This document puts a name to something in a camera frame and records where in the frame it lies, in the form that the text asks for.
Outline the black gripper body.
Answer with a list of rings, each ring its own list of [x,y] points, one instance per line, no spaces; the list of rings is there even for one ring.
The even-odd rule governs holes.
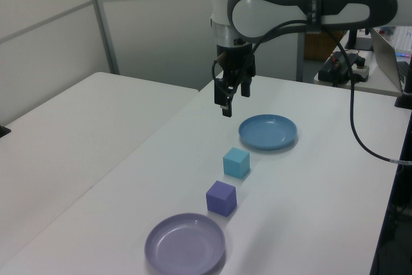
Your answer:
[[[244,71],[248,77],[256,75],[255,57],[252,44],[224,47],[217,45],[218,64],[223,70],[223,78],[237,80]]]

